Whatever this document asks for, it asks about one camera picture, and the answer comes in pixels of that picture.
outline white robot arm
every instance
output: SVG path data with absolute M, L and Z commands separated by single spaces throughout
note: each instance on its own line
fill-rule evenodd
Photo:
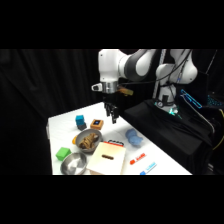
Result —
M 140 82 L 146 78 L 151 68 L 156 49 L 140 49 L 135 54 L 126 55 L 118 49 L 104 49 L 99 52 L 100 84 L 92 86 L 93 91 L 103 92 L 107 116 L 112 115 L 113 123 L 119 117 L 115 94 L 119 78 Z M 174 98 L 174 84 L 189 84 L 197 77 L 197 69 L 192 62 L 190 49 L 172 49 L 175 64 L 158 67 L 156 76 L 160 86 L 156 106 L 164 111 L 177 113 Z
M 192 50 L 171 49 L 170 54 L 174 58 L 175 64 L 160 65 L 156 71 L 157 80 L 160 80 L 156 105 L 164 111 L 172 111 L 173 114 L 178 112 L 174 103 L 176 97 L 174 84 L 190 84 L 197 77 L 198 70 L 192 61 Z
M 93 91 L 103 92 L 107 116 L 112 115 L 113 123 L 119 117 L 116 106 L 116 92 L 119 78 L 142 81 L 146 78 L 156 49 L 140 49 L 126 55 L 118 49 L 104 49 L 99 52 L 100 84 L 92 86 Z

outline black curtain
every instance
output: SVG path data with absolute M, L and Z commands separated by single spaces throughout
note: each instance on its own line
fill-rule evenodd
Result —
M 138 49 L 121 49 L 132 54 Z M 206 71 L 216 49 L 195 49 L 193 61 Z M 1 173 L 51 174 L 50 145 L 46 135 L 49 117 L 102 101 L 91 91 L 99 83 L 100 49 L 0 49 Z M 155 80 L 161 50 L 149 76 Z M 223 49 L 210 68 L 210 90 L 224 94 Z M 173 59 L 167 54 L 165 63 Z M 121 95 L 120 113 L 153 94 L 154 84 L 127 86 L 132 97 Z

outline toy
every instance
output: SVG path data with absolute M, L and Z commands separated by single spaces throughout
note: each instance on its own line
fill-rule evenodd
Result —
M 83 131 L 87 128 L 86 123 L 77 126 L 80 131 Z
M 99 136 L 95 133 L 91 133 L 89 136 L 85 137 L 79 144 L 82 149 L 92 149 L 94 148 L 94 143 L 99 140 Z
M 100 131 L 103 127 L 103 124 L 104 124 L 104 121 L 102 120 L 94 120 L 92 124 L 90 125 L 90 128 Z
M 76 121 L 76 125 L 80 131 L 83 131 L 87 128 L 83 115 L 76 116 L 75 121 Z
M 75 145 L 75 142 L 76 142 L 77 136 L 78 136 L 78 135 L 76 135 L 76 136 L 75 136 L 75 138 L 73 138 L 73 140 L 72 140 L 72 144 L 73 144 L 73 145 Z
M 129 143 L 134 146 L 139 146 L 143 140 L 143 138 L 137 136 L 137 132 L 135 129 L 128 130 L 126 132 L 126 138 L 128 139 Z
M 75 121 L 76 121 L 77 126 L 83 125 L 85 123 L 84 116 L 83 115 L 76 116 Z
M 58 153 L 56 154 L 56 157 L 58 160 L 63 161 L 68 155 L 70 155 L 72 152 L 70 149 L 67 148 L 61 148 Z

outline table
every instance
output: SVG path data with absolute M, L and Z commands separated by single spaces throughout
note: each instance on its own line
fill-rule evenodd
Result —
M 116 124 L 112 124 L 112 118 L 106 116 L 103 103 L 49 118 L 49 139 L 51 145 L 53 175 L 61 175 L 60 166 L 62 162 L 58 161 L 55 156 L 61 147 L 71 149 L 72 153 L 79 152 L 77 146 L 72 144 L 73 138 L 80 133 L 80 130 L 78 130 L 75 123 L 77 115 L 84 115 L 88 128 L 90 128 L 94 119 L 104 120 L 104 126 L 101 130 L 103 140 L 116 140 L 125 144 L 126 156 L 122 175 L 139 175 L 153 162 L 157 163 L 157 167 L 148 173 L 148 175 L 191 175 L 186 169 L 137 130 L 138 136 L 142 137 L 144 140 L 141 143 L 141 146 L 132 146 L 128 142 L 128 139 L 126 139 L 125 133 L 133 127 L 121 117 L 117 120 Z M 146 153 L 146 158 L 134 165 L 130 165 L 130 161 L 141 153 Z M 89 162 L 92 154 L 86 154 L 86 156 L 87 161 Z M 86 170 L 84 175 L 90 175 L 90 172 Z

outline bowl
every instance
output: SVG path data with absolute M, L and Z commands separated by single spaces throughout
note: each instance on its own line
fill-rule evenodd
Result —
M 94 143 L 95 147 L 92 148 L 92 149 L 82 149 L 79 147 L 79 144 L 82 142 L 82 140 L 89 136 L 91 133 L 95 133 L 99 136 L 99 139 L 97 142 Z M 97 148 L 97 146 L 99 145 L 100 142 L 103 141 L 103 136 L 101 134 L 100 131 L 96 130 L 96 129 L 86 129 L 85 131 L 81 132 L 77 138 L 76 138 L 76 146 L 84 153 L 91 153 L 91 152 L 94 152 Z
M 82 175 L 87 166 L 87 158 L 83 153 L 72 153 L 61 164 L 61 173 L 64 175 Z

